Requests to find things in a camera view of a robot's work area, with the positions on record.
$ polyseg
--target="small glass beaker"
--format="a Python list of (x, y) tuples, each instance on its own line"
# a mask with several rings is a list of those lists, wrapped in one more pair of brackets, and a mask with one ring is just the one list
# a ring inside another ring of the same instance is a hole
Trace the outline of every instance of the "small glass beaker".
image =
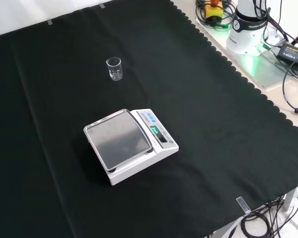
[(121, 67), (121, 60), (118, 57), (112, 57), (106, 60), (108, 65), (109, 75), (112, 80), (120, 80), (123, 78), (123, 69)]

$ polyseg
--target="scale control panel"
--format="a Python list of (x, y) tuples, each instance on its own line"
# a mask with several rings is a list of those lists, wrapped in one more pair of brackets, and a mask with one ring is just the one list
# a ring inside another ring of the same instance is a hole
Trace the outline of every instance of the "scale control panel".
[(151, 110), (137, 111), (163, 149), (177, 147), (176, 143)]

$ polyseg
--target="green light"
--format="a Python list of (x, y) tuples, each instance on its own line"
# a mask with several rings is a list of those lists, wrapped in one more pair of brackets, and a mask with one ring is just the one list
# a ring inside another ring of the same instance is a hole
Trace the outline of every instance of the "green light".
[(155, 127), (152, 127), (151, 129), (154, 131), (155, 134), (159, 133), (159, 131), (157, 131), (157, 129)]
[(244, 56), (243, 66), (253, 77), (255, 76), (256, 68), (259, 63), (259, 59), (254, 56)]

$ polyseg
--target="scale weighing pan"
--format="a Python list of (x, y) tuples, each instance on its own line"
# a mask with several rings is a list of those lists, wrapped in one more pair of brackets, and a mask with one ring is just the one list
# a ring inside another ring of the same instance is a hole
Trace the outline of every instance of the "scale weighing pan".
[(84, 132), (107, 171), (152, 149), (147, 134), (127, 109), (86, 126)]

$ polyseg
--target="green digital display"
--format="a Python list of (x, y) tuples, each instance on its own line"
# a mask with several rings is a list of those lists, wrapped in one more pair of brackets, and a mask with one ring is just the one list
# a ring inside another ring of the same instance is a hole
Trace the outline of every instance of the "green digital display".
[(162, 133), (159, 131), (159, 129), (156, 126), (150, 126), (150, 128), (162, 143), (167, 142), (167, 140), (164, 138), (164, 136), (162, 135)]

